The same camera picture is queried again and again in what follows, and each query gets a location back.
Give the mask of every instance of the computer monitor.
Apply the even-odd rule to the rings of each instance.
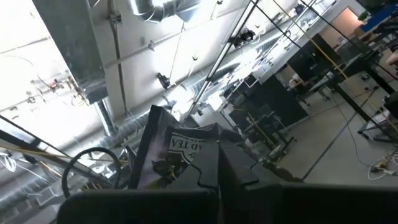
[[[322,53],[337,64],[341,63],[341,57],[330,47],[330,45],[316,34],[312,40],[322,49],[320,51],[311,40],[309,40],[302,49],[288,61],[288,64],[299,75],[303,81],[308,81],[315,76],[326,75],[327,71],[333,67],[333,64]]]

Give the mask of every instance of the label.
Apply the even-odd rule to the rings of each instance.
[[[183,136],[179,133],[172,133],[169,153],[179,153],[182,159],[190,164],[193,158],[199,153],[205,144],[205,140]]]

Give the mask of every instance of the concrete floor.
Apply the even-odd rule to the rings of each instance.
[[[398,90],[398,82],[385,73],[380,72],[390,85]],[[373,80],[363,82],[359,75],[351,77],[343,84],[351,95],[356,96],[358,103],[362,103],[369,92],[364,87],[375,86]],[[366,163],[371,164],[388,153],[392,144],[365,140],[357,131],[363,125],[362,119],[354,116],[354,110],[339,94],[328,93],[335,100],[323,101],[321,96],[314,94],[308,98],[311,107],[303,107],[307,110],[310,118],[292,127],[289,136],[297,138],[289,148],[289,153],[279,162],[297,177],[303,178],[322,154],[323,157],[307,175],[305,181],[319,184],[350,184],[350,185],[383,185],[398,186],[398,177],[387,176],[379,180],[368,179],[368,168],[359,163],[356,158],[354,141],[358,148],[358,156]],[[363,106],[369,113],[373,114],[376,108],[382,106],[382,99],[387,94],[382,89],[374,92],[372,97]],[[353,138],[346,127],[346,119]],[[398,170],[398,166],[389,163],[389,169]]]

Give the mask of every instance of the blue object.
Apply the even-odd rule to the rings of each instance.
[[[398,4],[389,4],[381,9],[378,13],[373,15],[366,24],[361,26],[363,32],[371,30],[373,27],[377,26],[381,21],[389,17],[395,10],[398,9]]]

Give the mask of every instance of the cable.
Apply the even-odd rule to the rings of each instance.
[[[11,150],[11,151],[20,152],[20,153],[23,153],[23,154],[33,154],[33,155],[41,155],[41,156],[52,156],[52,157],[64,158],[64,159],[72,159],[71,156],[55,155],[55,154],[51,154],[51,153],[48,153],[48,152],[35,152],[35,151],[27,150],[27,149],[17,149],[17,148],[14,148],[14,147],[2,146],[2,145],[0,145],[0,147],[8,149],[8,150]],[[98,162],[113,162],[112,160],[109,160],[109,159],[91,159],[91,158],[84,158],[84,159],[90,160],[90,161],[98,161]],[[120,160],[120,162],[127,163],[129,161]]]
[[[6,154],[6,153],[4,153],[4,152],[0,152],[0,156],[1,156],[1,157],[0,157],[0,162],[1,162],[1,164],[2,164],[7,170],[9,170],[10,172],[15,172],[16,169],[17,169],[17,167],[19,167],[19,168],[21,168],[21,169],[24,169],[24,170],[30,172],[31,174],[35,175],[36,177],[38,177],[38,178],[40,178],[40,179],[42,179],[42,180],[44,180],[44,181],[50,183],[47,179],[41,177],[39,174],[36,174],[35,172],[33,172],[33,171],[29,170],[29,169],[26,169],[25,167],[20,166],[19,164],[17,164],[17,162],[15,161],[15,159],[13,159],[12,157],[10,157],[8,154]]]
[[[120,181],[120,177],[121,177],[121,164],[120,161],[118,159],[118,157],[115,155],[114,152],[110,151],[109,149],[105,149],[102,147],[93,147],[91,149],[86,149],[84,151],[81,151],[79,154],[77,154],[70,162],[69,165],[66,166],[65,170],[63,171],[62,174],[62,191],[63,194],[65,196],[65,198],[70,197],[70,192],[69,192],[69,188],[68,188],[68,174],[70,172],[70,169],[73,167],[73,165],[75,164],[75,162],[80,159],[81,156],[91,153],[91,152],[105,152],[107,154],[109,154],[113,161],[116,164],[116,177],[114,179],[114,184],[113,184],[113,188],[117,189],[119,187],[119,181]]]
[[[180,31],[180,32],[182,32],[182,31],[184,30],[184,25],[185,25],[185,22],[182,22],[182,26],[181,26],[181,31]],[[175,48],[175,54],[174,54],[174,58],[173,58],[172,68],[171,68],[171,70],[170,70],[169,80],[172,79],[173,69],[174,69],[174,64],[175,64],[175,59],[177,58],[178,48],[180,47],[181,36],[182,36],[182,35],[179,35],[179,37],[178,37],[177,47]]]
[[[24,58],[24,57],[15,56],[15,55],[7,55],[7,56],[5,56],[5,57],[19,58],[19,59],[24,60],[24,61],[26,61],[27,63],[29,63],[29,64],[33,67],[33,69],[34,69],[34,71],[35,71],[35,74],[36,74],[37,78],[38,78],[44,85],[46,85],[49,89],[51,89],[51,86],[50,86],[49,84],[47,84],[42,78],[40,78],[39,73],[37,72],[37,70],[36,70],[34,64],[33,64],[30,60],[27,60],[27,59]]]
[[[11,158],[7,153],[0,152],[0,162],[1,164],[10,172],[15,172],[17,169],[17,162],[15,159]]]
[[[56,174],[59,177],[62,177],[62,175],[60,173],[58,173],[57,171],[55,171],[53,168],[51,168],[49,165],[47,165],[46,163],[40,161],[40,163],[45,166],[49,171],[53,172],[54,174]]]
[[[39,174],[36,174],[35,172],[31,171],[30,169],[26,169],[25,167],[20,166],[19,164],[16,164],[16,165],[17,165],[19,168],[24,169],[24,170],[26,170],[27,172],[30,172],[31,174],[35,175],[36,177],[38,177],[38,178],[40,178],[40,179],[46,181],[47,183],[51,184],[50,181],[48,181],[47,179],[41,177]]]
[[[359,162],[360,164],[366,166],[366,167],[371,168],[372,165],[369,165],[369,164],[364,163],[364,162],[361,160],[361,158],[359,158],[358,146],[357,146],[357,144],[356,144],[356,141],[355,141],[353,132],[352,132],[351,128],[349,127],[349,121],[348,121],[347,117],[344,115],[343,111],[341,110],[340,105],[337,103],[335,96],[332,95],[331,97],[332,97],[333,100],[335,101],[338,110],[340,111],[341,115],[343,116],[344,120],[346,121],[346,126],[347,126],[347,129],[348,129],[348,131],[349,131],[349,135],[351,136],[351,139],[353,140],[353,144],[354,144],[354,148],[355,148],[355,156],[356,156],[358,162]]]

